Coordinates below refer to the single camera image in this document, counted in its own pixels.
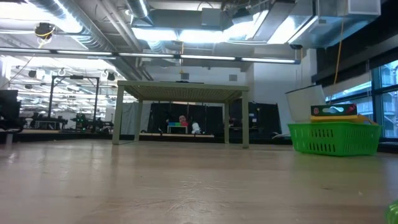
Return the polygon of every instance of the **table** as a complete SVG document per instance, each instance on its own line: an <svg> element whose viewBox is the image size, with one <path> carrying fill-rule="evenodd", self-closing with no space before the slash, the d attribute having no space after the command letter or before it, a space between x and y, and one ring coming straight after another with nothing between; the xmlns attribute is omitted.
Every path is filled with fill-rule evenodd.
<svg viewBox="0 0 398 224"><path fill-rule="evenodd" d="M170 133L171 128L185 128L185 134L188 134L188 126L167 126L167 133Z"/></svg>
<svg viewBox="0 0 398 224"><path fill-rule="evenodd" d="M38 129L40 127L40 124L45 123L45 124L54 124L54 129L57 128L57 123L60 123L59 121L35 121L35 129Z"/></svg>
<svg viewBox="0 0 398 224"><path fill-rule="evenodd" d="M116 99L116 111L114 116L114 131L112 143L119 144L120 127L122 119L123 94L126 91L134 96L139 104L136 114L134 140L139 140L141 125L142 102L148 101L179 101L196 103L223 103L224 104L224 142L229 143L229 104L242 98L242 139L243 148L249 147L249 100L248 86L208 85L198 83L175 82L141 82L118 81L118 97Z"/></svg>

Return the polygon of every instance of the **ceiling light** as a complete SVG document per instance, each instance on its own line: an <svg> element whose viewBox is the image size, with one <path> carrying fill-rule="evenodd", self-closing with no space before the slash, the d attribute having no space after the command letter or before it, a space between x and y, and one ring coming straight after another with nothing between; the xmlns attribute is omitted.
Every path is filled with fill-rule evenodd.
<svg viewBox="0 0 398 224"><path fill-rule="evenodd" d="M312 24L314 22L316 22L318 20L318 16L314 16L310 22L308 22L304 27L302 27L292 38L290 38L290 40L288 41L288 43L292 43L293 41L295 41L298 37L300 37L308 28L310 28L310 26L312 26Z"/></svg>
<svg viewBox="0 0 398 224"><path fill-rule="evenodd" d="M207 60L235 60L235 57L206 56L206 55L181 55L184 59L207 59Z"/></svg>
<svg viewBox="0 0 398 224"><path fill-rule="evenodd" d="M275 58L242 58L242 62L296 63L296 60Z"/></svg>
<svg viewBox="0 0 398 224"><path fill-rule="evenodd" d="M59 54L72 54L72 55L100 55L100 56L110 56L112 52L93 52L85 50L58 50Z"/></svg>
<svg viewBox="0 0 398 224"><path fill-rule="evenodd" d="M187 43L220 43L223 41L223 33L209 30L183 30L179 40Z"/></svg>
<svg viewBox="0 0 398 224"><path fill-rule="evenodd" d="M15 52L15 53L32 53L32 54L46 54L50 53L50 50L44 49L18 49L9 47L0 47L0 52Z"/></svg>
<svg viewBox="0 0 398 224"><path fill-rule="evenodd" d="M289 16L274 32L267 44L284 44L295 34L295 30L294 20Z"/></svg>
<svg viewBox="0 0 398 224"><path fill-rule="evenodd" d="M170 29L141 29L132 28L137 39L146 41L177 40L174 30Z"/></svg>
<svg viewBox="0 0 398 224"><path fill-rule="evenodd" d="M122 57L174 58L172 54L119 53Z"/></svg>
<svg viewBox="0 0 398 224"><path fill-rule="evenodd" d="M268 15L268 10L264 10L262 12L259 12L259 15L255 14L253 15L253 19L255 17L257 17L251 31L248 32L247 36L246 36L246 40L251 39L254 37L254 35L257 33L257 31L259 30L261 24L264 22L264 20L266 19L267 15Z"/></svg>

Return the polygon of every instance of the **table leg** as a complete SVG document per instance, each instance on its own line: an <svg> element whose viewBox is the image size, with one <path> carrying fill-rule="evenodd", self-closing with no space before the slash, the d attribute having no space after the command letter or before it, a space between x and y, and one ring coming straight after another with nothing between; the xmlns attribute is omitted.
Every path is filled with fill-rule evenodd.
<svg viewBox="0 0 398 224"><path fill-rule="evenodd" d="M242 91L242 142L243 148L249 148L249 97L247 91Z"/></svg>
<svg viewBox="0 0 398 224"><path fill-rule="evenodd" d="M142 100L138 101L138 110L136 114L136 128L134 132L134 141L139 141L139 133L140 133L140 127L141 127L141 114L142 114Z"/></svg>
<svg viewBox="0 0 398 224"><path fill-rule="evenodd" d="M116 98L116 110L114 112L114 128L112 136L112 144L119 144L120 128L122 123L122 110L123 110L123 94L124 86L118 87L118 97Z"/></svg>
<svg viewBox="0 0 398 224"><path fill-rule="evenodd" d="M229 103L224 104L224 143L229 144Z"/></svg>

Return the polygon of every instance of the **wooden floor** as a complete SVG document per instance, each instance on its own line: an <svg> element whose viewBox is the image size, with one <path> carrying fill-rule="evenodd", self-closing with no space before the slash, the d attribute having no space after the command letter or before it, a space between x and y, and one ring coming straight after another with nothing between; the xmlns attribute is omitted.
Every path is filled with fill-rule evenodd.
<svg viewBox="0 0 398 224"><path fill-rule="evenodd" d="M398 157L111 141L0 149L0 223L384 223Z"/></svg>

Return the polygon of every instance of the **plastic basket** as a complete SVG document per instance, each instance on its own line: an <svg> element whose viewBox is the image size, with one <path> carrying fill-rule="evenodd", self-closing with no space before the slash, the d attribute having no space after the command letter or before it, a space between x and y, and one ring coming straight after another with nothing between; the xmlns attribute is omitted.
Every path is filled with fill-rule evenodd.
<svg viewBox="0 0 398 224"><path fill-rule="evenodd" d="M294 149L330 156L373 155L381 126L348 122L289 124Z"/></svg>

